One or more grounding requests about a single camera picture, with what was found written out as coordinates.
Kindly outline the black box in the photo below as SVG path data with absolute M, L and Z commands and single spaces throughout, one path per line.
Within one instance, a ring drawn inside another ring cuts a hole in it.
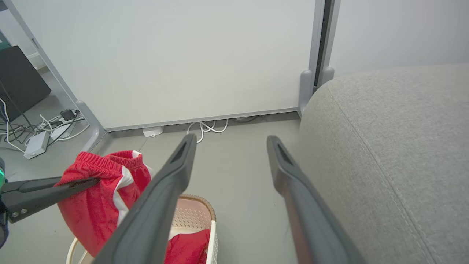
M 51 89 L 20 47 L 0 50 L 0 118 L 3 121 L 6 120 L 3 102 L 13 121 L 50 93 Z

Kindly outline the grey fabric sofa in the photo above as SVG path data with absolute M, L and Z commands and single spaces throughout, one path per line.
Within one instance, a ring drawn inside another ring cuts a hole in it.
M 326 82 L 293 155 L 369 264 L 469 264 L 469 63 Z

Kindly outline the red shorts with white stripe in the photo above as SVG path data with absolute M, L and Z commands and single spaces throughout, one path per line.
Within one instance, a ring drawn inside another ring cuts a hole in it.
M 135 150 L 105 157 L 81 152 L 58 185 L 79 179 L 99 179 L 99 183 L 59 202 L 58 207 L 80 244 L 96 257 L 151 182 L 151 169 Z

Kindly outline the grey partition foot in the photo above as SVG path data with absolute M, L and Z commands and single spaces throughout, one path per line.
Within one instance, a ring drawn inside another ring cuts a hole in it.
M 317 88 L 321 87 L 324 83 L 332 80 L 335 75 L 333 67 L 324 67 L 319 74 Z
M 299 86 L 299 99 L 298 99 L 298 114 L 300 118 L 303 117 L 306 105 L 313 95 L 314 85 L 312 84 L 312 72 L 305 70 L 300 74 L 300 86 Z

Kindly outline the large white partition panel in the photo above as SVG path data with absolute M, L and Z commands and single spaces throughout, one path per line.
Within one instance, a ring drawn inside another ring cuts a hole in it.
M 324 0 L 4 0 L 106 131 L 299 107 Z

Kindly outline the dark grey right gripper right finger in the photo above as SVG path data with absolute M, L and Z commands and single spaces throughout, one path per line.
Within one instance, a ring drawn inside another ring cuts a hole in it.
M 367 264 L 279 137 L 267 138 L 272 181 L 283 197 L 298 264 Z

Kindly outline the red shirt with white trim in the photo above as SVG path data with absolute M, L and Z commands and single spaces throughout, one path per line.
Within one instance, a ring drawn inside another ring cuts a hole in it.
M 178 234 L 169 240 L 164 264 L 206 264 L 210 230 Z

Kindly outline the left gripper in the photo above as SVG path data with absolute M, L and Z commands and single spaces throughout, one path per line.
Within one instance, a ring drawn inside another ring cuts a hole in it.
M 5 162 L 0 158 L 0 249 L 9 235 L 8 221 L 16 223 L 99 183 L 97 178 L 58 185 L 59 181 L 51 177 L 6 183 Z

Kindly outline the cream perforated laundry basket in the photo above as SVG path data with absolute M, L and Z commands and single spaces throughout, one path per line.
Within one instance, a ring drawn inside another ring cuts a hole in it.
M 191 234 L 204 229 L 210 229 L 209 244 L 205 250 L 207 259 L 204 264 L 217 264 L 218 237 L 213 207 L 202 197 L 181 194 L 171 223 L 169 239 L 179 234 Z

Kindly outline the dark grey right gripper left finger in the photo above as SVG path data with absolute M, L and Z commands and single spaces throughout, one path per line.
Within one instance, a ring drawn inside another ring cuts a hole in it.
M 196 136 L 188 134 L 154 176 L 93 264 L 164 264 L 179 196 L 191 178 Z

